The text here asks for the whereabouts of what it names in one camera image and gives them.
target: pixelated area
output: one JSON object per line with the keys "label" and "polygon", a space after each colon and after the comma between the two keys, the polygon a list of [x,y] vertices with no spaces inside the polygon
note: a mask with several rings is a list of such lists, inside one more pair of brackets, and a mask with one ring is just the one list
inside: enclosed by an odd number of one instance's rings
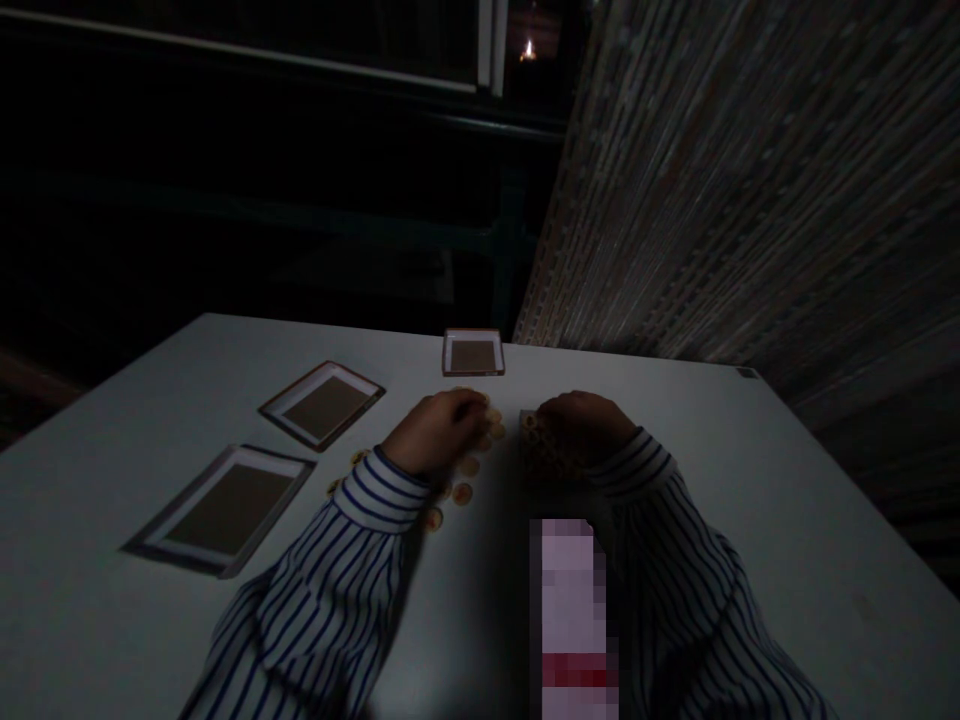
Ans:
{"label": "pixelated area", "polygon": [[535,520],[531,536],[539,551],[531,567],[540,574],[541,678],[532,704],[543,718],[612,720],[619,659],[608,637],[606,556],[584,520]]}

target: striped sleeve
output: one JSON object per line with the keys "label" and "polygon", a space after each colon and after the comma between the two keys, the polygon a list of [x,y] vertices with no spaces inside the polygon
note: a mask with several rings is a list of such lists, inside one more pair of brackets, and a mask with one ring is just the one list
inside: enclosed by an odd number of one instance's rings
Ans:
{"label": "striped sleeve", "polygon": [[280,560],[240,589],[180,717],[359,715],[382,661],[402,534],[429,493],[379,447],[364,458]]}
{"label": "striped sleeve", "polygon": [[613,505],[633,613],[621,697],[638,717],[835,717],[768,634],[740,557],[704,522],[660,443],[638,429],[587,476]]}

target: dark background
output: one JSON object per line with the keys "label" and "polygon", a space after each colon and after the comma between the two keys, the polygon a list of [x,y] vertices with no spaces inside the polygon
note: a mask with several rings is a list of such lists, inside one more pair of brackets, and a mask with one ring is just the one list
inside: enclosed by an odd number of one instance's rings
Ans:
{"label": "dark background", "polygon": [[[291,227],[248,202],[490,228],[511,171],[532,256],[585,38],[576,3],[557,12],[573,18],[562,52],[526,67],[508,53],[504,99],[0,19],[12,138],[0,347],[91,387],[203,312],[428,334],[489,326],[483,253],[452,252],[452,303],[324,287],[364,273],[325,266],[324,249],[346,241],[375,257],[376,233]],[[198,210],[210,198],[227,211]],[[411,286],[437,272],[435,252],[389,252]],[[278,279],[302,259],[315,283]],[[528,272],[521,263],[511,281],[511,327]]]}

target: brown card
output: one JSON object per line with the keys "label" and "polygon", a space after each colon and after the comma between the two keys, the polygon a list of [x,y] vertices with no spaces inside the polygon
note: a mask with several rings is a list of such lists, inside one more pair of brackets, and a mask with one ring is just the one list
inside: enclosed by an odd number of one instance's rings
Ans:
{"label": "brown card", "polygon": [[450,371],[493,372],[497,369],[494,344],[490,340],[454,340],[450,352]]}
{"label": "brown card", "polygon": [[236,555],[296,478],[234,465],[167,533],[195,547]]}
{"label": "brown card", "polygon": [[283,416],[317,440],[323,440],[369,399],[370,396],[366,393],[336,376],[331,376],[323,385],[284,412]]}

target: cuff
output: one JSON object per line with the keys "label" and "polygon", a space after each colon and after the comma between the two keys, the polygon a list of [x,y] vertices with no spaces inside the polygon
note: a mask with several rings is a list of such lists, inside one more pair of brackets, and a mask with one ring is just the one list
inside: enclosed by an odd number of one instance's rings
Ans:
{"label": "cuff", "polygon": [[396,534],[410,529],[429,498],[430,486],[387,460],[377,445],[350,471],[333,502],[357,525]]}
{"label": "cuff", "polygon": [[586,471],[587,480],[614,502],[637,500],[662,487],[677,471],[677,461],[643,428],[604,462]]}

